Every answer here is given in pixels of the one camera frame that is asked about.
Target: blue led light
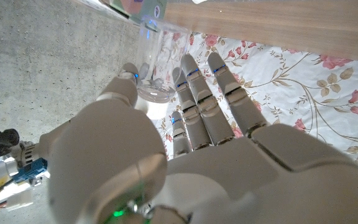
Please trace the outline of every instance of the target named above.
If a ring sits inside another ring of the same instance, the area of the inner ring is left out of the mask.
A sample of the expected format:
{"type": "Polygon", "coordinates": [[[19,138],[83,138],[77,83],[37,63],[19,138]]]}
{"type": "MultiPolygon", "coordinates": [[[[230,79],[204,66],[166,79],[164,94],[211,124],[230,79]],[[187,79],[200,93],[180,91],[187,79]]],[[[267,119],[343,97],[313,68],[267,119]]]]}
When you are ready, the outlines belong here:
{"type": "Polygon", "coordinates": [[[198,68],[194,72],[190,72],[187,76],[190,76],[190,75],[192,75],[193,73],[195,73],[197,71],[198,71],[198,68]]]}
{"type": "Polygon", "coordinates": [[[226,66],[226,65],[222,65],[222,67],[220,67],[220,68],[218,68],[218,69],[215,69],[215,70],[214,70],[214,73],[217,72],[217,71],[219,71],[219,69],[221,69],[221,68],[223,68],[223,67],[225,67],[225,66],[226,66]]]}

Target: robot finger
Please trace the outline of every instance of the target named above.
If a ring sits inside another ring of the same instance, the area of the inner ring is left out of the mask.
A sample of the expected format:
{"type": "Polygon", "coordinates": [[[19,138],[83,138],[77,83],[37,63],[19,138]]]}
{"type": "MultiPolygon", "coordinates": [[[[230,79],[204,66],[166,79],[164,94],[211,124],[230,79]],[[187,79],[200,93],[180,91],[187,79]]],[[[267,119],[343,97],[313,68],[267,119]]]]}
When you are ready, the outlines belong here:
{"type": "Polygon", "coordinates": [[[217,146],[232,140],[234,138],[233,130],[206,84],[194,58],[189,54],[184,55],[181,58],[181,67],[213,145],[217,146]]]}
{"type": "Polygon", "coordinates": [[[179,112],[172,113],[172,129],[173,129],[173,157],[185,155],[192,150],[190,149],[189,141],[187,139],[185,124],[179,112]]]}
{"type": "Polygon", "coordinates": [[[208,64],[244,136],[249,137],[253,130],[265,126],[266,119],[247,96],[246,90],[238,84],[219,54],[211,53],[208,64]]]}
{"type": "Polygon", "coordinates": [[[186,123],[193,149],[197,150],[209,146],[211,144],[211,139],[209,138],[204,122],[201,119],[200,111],[191,94],[185,74],[181,68],[175,68],[172,72],[172,77],[177,87],[176,91],[178,93],[179,102],[183,111],[183,118],[186,123]]]}

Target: robot fingertip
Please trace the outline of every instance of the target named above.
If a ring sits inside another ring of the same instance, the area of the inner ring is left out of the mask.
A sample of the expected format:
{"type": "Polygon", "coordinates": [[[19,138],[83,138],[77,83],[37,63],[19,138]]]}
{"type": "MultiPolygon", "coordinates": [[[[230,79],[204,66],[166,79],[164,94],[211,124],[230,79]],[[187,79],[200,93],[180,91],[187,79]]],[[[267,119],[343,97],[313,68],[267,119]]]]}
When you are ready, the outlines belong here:
{"type": "Polygon", "coordinates": [[[186,82],[186,76],[183,73],[183,70],[179,67],[173,69],[172,78],[175,85],[181,85],[186,82]]]}
{"type": "Polygon", "coordinates": [[[197,63],[194,58],[190,54],[186,54],[182,56],[181,60],[181,68],[185,75],[190,74],[198,69],[197,63]]]}
{"type": "Polygon", "coordinates": [[[177,111],[174,111],[172,113],[172,123],[174,123],[175,121],[181,119],[181,114],[177,111]]]}
{"type": "Polygon", "coordinates": [[[211,68],[211,71],[215,71],[225,65],[224,61],[222,60],[221,56],[218,53],[212,52],[208,57],[208,64],[211,68]]]}
{"type": "Polygon", "coordinates": [[[138,70],[137,70],[137,68],[136,68],[136,66],[133,64],[133,63],[125,63],[123,66],[122,66],[122,68],[121,68],[121,70],[123,70],[123,71],[125,71],[125,72],[131,72],[131,73],[133,73],[133,74],[138,74],[139,72],[138,72],[138,70]]]}

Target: green led light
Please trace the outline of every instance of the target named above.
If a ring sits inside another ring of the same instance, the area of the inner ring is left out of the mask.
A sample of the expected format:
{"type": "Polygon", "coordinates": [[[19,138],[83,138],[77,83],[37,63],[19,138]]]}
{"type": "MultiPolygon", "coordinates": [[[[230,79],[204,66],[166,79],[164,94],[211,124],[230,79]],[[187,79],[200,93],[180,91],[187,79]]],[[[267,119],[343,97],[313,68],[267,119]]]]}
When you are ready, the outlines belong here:
{"type": "Polygon", "coordinates": [[[112,215],[114,215],[114,217],[120,217],[124,213],[125,213],[125,210],[121,210],[121,211],[115,211],[112,215]]]}

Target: wooden surface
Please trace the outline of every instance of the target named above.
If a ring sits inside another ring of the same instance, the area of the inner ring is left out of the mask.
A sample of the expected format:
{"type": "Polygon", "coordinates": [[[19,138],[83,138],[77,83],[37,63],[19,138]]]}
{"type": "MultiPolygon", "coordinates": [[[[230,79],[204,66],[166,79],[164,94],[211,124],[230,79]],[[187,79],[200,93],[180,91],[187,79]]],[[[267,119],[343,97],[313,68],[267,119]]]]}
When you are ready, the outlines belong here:
{"type": "Polygon", "coordinates": [[[358,60],[358,1],[168,3],[195,32],[358,60]]]}

